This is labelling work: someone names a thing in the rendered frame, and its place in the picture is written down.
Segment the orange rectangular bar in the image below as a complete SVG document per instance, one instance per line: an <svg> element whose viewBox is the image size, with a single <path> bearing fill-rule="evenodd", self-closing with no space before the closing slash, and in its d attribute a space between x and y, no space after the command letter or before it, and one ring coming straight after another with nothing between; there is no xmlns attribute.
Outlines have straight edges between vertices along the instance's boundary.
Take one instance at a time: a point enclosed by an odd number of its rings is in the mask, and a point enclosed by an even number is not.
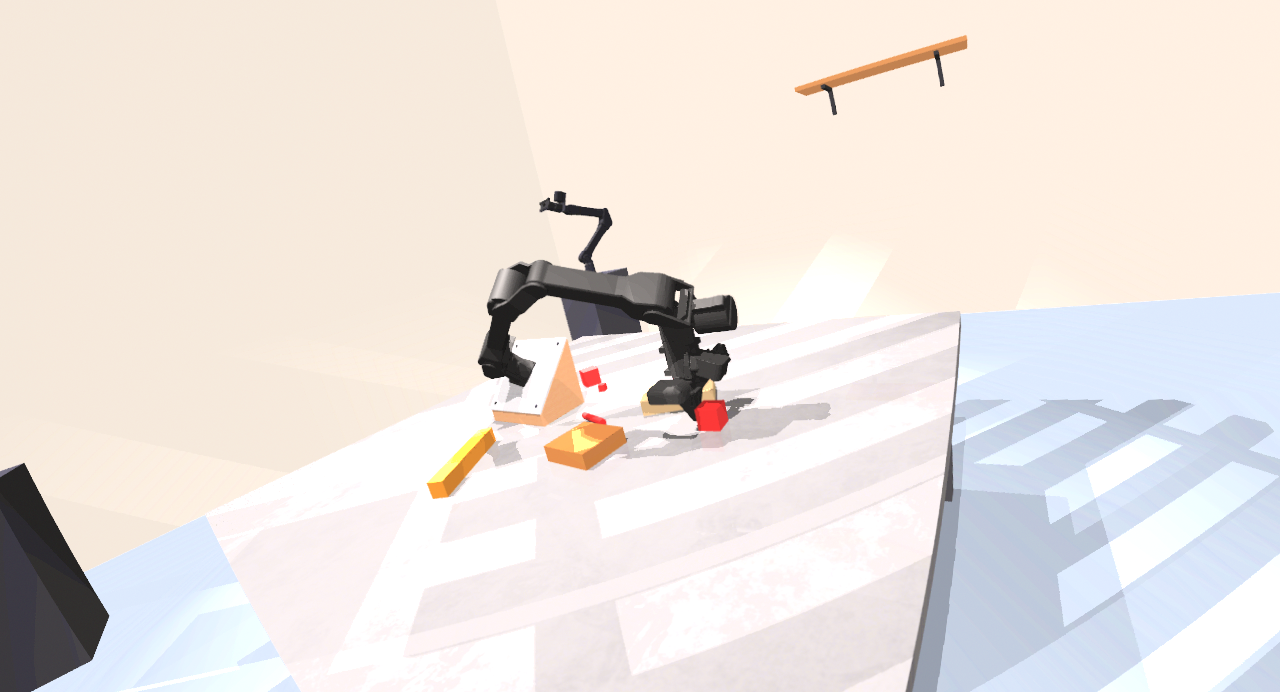
<svg viewBox="0 0 1280 692"><path fill-rule="evenodd" d="M456 452L451 460L447 460L442 469L438 469L436 475L433 475L431 481L428 481L428 487L433 495L433 499L447 499L451 492L458 486L461 481L468 475L470 469L474 469L477 460L483 459L485 452L490 449L493 443L495 443L495 436L493 429L477 429L477 432L465 446Z"/></svg>

